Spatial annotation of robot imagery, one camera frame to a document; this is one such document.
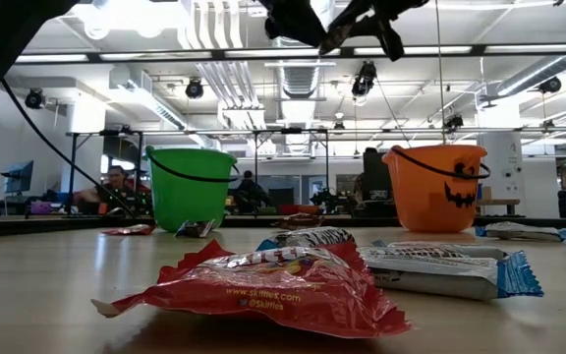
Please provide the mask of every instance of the black cable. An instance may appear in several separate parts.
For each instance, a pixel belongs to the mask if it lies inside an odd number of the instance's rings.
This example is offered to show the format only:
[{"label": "black cable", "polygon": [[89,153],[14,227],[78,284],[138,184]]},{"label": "black cable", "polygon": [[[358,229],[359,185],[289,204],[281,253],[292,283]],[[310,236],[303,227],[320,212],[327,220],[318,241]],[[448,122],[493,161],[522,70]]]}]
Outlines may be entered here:
[{"label": "black cable", "polygon": [[[174,175],[176,177],[180,177],[180,178],[185,178],[188,180],[192,180],[192,181],[197,181],[197,182],[208,182],[208,183],[231,183],[231,182],[235,182],[239,179],[239,177],[235,177],[235,178],[230,178],[230,179],[226,179],[226,178],[208,178],[208,177],[198,177],[198,176],[191,176],[188,174],[184,174],[184,173],[180,173],[178,171],[174,171],[173,169],[161,164],[160,162],[158,162],[158,160],[154,157],[152,157],[151,154],[147,155],[147,158],[156,166],[158,166],[158,168],[162,169],[163,171]],[[241,174],[240,170],[237,169],[236,165],[232,166],[233,169],[235,169],[235,171],[237,172],[237,174]]]},{"label": "black cable", "polygon": [[480,164],[480,167],[488,173],[487,175],[468,175],[468,174],[464,174],[464,173],[454,173],[454,172],[443,171],[439,168],[429,166],[428,164],[426,164],[424,162],[420,162],[417,159],[405,154],[404,149],[402,147],[392,147],[391,151],[398,154],[399,156],[407,159],[408,161],[414,163],[418,167],[422,167],[424,169],[427,169],[431,172],[435,172],[437,174],[441,174],[443,176],[453,177],[453,178],[461,178],[461,179],[466,179],[466,180],[484,179],[484,178],[490,177],[490,168],[488,168],[488,166],[486,166],[483,163]]},{"label": "black cable", "polygon": [[8,95],[10,95],[10,98],[12,99],[12,102],[15,103],[15,106],[17,106],[17,109],[19,109],[19,112],[21,113],[21,115],[24,117],[24,119],[26,120],[26,122],[28,122],[29,126],[34,130],[34,132],[38,135],[38,137],[43,140],[52,150],[54,150],[54,152],[56,152],[56,154],[58,154],[62,159],[64,159],[65,161],[67,161],[67,163],[69,163],[70,166],[72,166],[76,171],[80,172],[80,174],[82,174],[87,180],[89,180],[90,182],[92,182],[95,187],[99,188],[100,190],[106,192],[108,194],[108,196],[112,197],[115,199],[115,201],[117,201],[117,203],[128,213],[129,216],[131,216],[132,218],[135,217],[135,214],[133,213],[132,210],[130,210],[130,208],[121,201],[121,199],[119,199],[117,196],[115,196],[114,194],[112,194],[108,189],[106,189],[104,186],[102,186],[101,184],[97,183],[91,176],[89,176],[86,172],[84,172],[81,168],[79,168],[74,161],[72,161],[71,159],[69,159],[64,153],[62,153],[57,147],[55,147],[50,141],[49,139],[47,139],[47,137],[45,137],[40,130],[38,129],[38,127],[36,127],[36,125],[34,124],[34,122],[31,121],[31,119],[29,118],[28,114],[26,113],[26,111],[24,110],[24,108],[21,106],[21,104],[19,103],[19,100],[17,99],[17,97],[15,96],[15,94],[12,92],[12,89],[10,88],[10,86],[8,85],[8,82],[6,82],[6,79],[3,79],[1,81],[1,84],[4,86],[4,89],[6,90],[6,92],[8,93]]}]

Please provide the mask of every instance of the red candy wrapper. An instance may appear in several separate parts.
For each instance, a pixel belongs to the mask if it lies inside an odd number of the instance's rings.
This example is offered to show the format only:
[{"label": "red candy wrapper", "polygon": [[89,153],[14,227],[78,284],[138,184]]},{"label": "red candy wrapper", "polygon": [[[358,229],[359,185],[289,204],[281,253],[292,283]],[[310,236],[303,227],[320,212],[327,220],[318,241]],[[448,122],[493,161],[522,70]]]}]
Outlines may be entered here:
[{"label": "red candy wrapper", "polygon": [[102,232],[104,235],[112,235],[112,236],[129,236],[129,235],[149,235],[154,231],[156,225],[133,225],[123,228],[118,228],[115,230],[108,230]]},{"label": "red candy wrapper", "polygon": [[164,266],[141,294],[112,304],[91,300],[107,318],[139,304],[203,315],[265,316],[293,328],[368,338],[410,329],[374,287],[354,243],[327,248],[286,247],[234,255],[216,241]]}]

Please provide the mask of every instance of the white pillar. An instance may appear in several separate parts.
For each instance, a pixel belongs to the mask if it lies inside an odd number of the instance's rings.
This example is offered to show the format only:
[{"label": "white pillar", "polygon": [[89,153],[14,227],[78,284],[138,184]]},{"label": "white pillar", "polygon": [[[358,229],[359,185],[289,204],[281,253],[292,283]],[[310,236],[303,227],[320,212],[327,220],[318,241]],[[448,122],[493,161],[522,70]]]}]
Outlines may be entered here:
[{"label": "white pillar", "polygon": [[[75,104],[67,107],[67,120],[69,130],[76,133],[98,132],[104,129],[106,123],[106,108],[92,97],[85,93],[79,97]],[[85,140],[85,137],[78,138],[78,145]],[[64,150],[71,157],[71,138],[67,140],[68,147]],[[95,181],[100,182],[101,156],[104,152],[104,138],[92,137],[88,139],[76,151],[76,165],[90,175]],[[70,167],[64,163],[61,191],[69,192]],[[88,181],[82,174],[76,172],[74,176],[74,191],[92,188],[92,182]]]},{"label": "white pillar", "polygon": [[[481,127],[515,128],[521,126],[519,102],[514,97],[494,101],[495,107],[478,108]],[[523,174],[523,155],[520,133],[488,133],[479,136],[478,144],[488,155],[483,159],[491,171],[490,177],[481,181],[490,187],[493,199],[515,199],[520,203],[515,212],[525,214],[526,197]],[[488,215],[506,214],[506,206],[486,206]]]}]

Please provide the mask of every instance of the computer monitor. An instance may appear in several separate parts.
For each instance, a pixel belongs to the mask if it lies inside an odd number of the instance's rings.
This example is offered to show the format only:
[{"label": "computer monitor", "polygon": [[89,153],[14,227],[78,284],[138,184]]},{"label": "computer monitor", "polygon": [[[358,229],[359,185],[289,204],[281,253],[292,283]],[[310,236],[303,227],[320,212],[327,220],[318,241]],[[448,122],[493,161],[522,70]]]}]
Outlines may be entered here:
[{"label": "computer monitor", "polygon": [[382,152],[364,152],[364,200],[388,200],[392,197],[392,185],[388,165],[383,163]]},{"label": "computer monitor", "polygon": [[34,161],[18,163],[10,166],[9,177],[6,178],[6,193],[27,192],[31,187],[31,173]]},{"label": "computer monitor", "polygon": [[294,204],[294,188],[280,188],[268,190],[270,199],[272,200],[272,206],[287,206]]}]

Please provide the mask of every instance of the wooden table surface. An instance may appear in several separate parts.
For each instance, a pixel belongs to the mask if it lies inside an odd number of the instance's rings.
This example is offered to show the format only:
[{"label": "wooden table surface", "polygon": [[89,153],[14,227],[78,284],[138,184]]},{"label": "wooden table surface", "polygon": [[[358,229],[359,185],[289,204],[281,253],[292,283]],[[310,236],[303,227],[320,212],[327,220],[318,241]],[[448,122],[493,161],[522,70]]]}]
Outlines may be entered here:
[{"label": "wooden table surface", "polygon": [[[469,233],[351,231],[360,245],[375,239],[476,242]],[[223,229],[211,237],[229,251],[248,252],[271,233]],[[91,298],[111,301],[144,290],[161,266],[207,242],[98,230],[0,237],[0,353],[566,353],[566,243],[484,241],[526,250],[545,297],[486,303],[390,291],[417,329],[378,339],[338,339],[145,306],[107,320],[91,306]]]}]

